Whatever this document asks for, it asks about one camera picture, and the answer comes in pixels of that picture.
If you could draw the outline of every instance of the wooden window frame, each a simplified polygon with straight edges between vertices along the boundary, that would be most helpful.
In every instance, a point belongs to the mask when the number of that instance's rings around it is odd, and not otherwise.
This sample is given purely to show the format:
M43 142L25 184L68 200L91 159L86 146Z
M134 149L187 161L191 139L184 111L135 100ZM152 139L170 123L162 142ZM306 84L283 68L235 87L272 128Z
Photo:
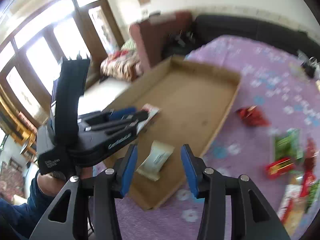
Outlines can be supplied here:
M84 42L90 54L92 55L92 58L96 63L92 67L93 69L89 71L89 73L95 75L93 78L91 78L92 81L90 85L92 85L99 79L100 64L108 56L108 54L106 53L97 32L87 31L88 29L95 30L94 25L88 14L88 10L97 6L101 6L103 13L108 19L109 26L114 34L118 46L121 47L124 44L124 39L116 23L114 15L111 11L108 0L98 0L84 5L82 7L79 7L77 0L72 0L75 6L75 10L71 14L67 15L65 18L59 20L58 22L49 24L48 26L40 30L36 35L34 35L29 41L27 41L20 49L18 49L15 43L14 36L32 19L34 19L36 16L38 16L40 13L42 13L58 1L60 0L52 0L46 5L36 10L35 12L33 12L0 44L0 52L4 49L8 42L12 43L13 49L15 51L15 55L0 71L0 83L3 86L4 92L7 94L14 106L18 109L18 111L21 111L36 127L39 127L41 124L38 121L36 121L24 108L22 103L15 96L15 93L13 92L9 83L6 80L7 75L15 66L19 75L21 76L22 80L24 81L30 92L34 95L34 97L39 102L40 106L44 109L44 111L48 115L50 115L51 95L42 84L41 80L37 76L35 70L33 69L32 65L30 64L26 56L26 51L28 48L30 48L30 46L32 46L39 38L44 37L55 59L59 60L61 59L61 57L64 57L64 53L53 33L53 29L59 23L63 22L64 20L70 17L73 17L79 29L79 32L82 38L84 39Z

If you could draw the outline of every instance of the blue sleeve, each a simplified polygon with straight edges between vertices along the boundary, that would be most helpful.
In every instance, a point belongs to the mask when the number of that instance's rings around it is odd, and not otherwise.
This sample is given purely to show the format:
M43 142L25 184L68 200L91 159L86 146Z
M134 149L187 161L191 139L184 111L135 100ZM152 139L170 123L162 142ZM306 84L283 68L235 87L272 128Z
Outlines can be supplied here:
M0 199L0 213L16 232L26 238L30 237L43 213L54 199L43 194L39 189L36 179L38 174L39 171L31 182L28 203L15 206Z

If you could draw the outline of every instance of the triangular cutout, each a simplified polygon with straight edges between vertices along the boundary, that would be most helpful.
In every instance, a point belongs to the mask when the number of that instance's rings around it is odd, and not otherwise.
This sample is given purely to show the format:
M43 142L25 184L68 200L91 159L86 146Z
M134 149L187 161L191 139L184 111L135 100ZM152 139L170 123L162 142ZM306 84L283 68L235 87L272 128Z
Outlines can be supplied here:
M58 203L54 206L54 208L49 214L48 219L50 221L56 221L60 223L66 222L70 196L71 196L71 190L66 190L63 193Z
M263 207L257 195L252 190L249 190L249 197L250 197L252 216L253 216L254 222L258 223L258 222L269 220L270 216L268 212Z

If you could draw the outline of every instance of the green packet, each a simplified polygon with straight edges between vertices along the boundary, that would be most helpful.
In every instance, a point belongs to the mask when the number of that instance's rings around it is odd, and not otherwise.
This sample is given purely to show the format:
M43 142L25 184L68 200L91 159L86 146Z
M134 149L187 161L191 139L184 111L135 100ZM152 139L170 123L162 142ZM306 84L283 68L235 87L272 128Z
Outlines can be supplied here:
M313 185L310 186L309 195L306 206L306 213L311 205L318 199L319 197L319 179Z
M289 129L282 135L275 135L274 144L274 161L289 157L293 160L299 160L303 157L303 151L300 148L300 130Z

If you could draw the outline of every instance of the brown box on wall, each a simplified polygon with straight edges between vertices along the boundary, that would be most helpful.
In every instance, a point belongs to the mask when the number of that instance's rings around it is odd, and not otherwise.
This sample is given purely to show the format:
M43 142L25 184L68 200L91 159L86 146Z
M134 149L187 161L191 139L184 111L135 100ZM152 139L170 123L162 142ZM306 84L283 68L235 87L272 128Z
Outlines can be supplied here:
M161 109L136 140L136 168L148 157L154 140L175 147L158 181L134 173L129 196L141 208L158 208L185 182L181 146L189 144L198 157L207 152L228 116L239 83L239 73L174 56L139 78L107 107L141 109L148 103ZM105 165L112 167L127 149L107 158Z

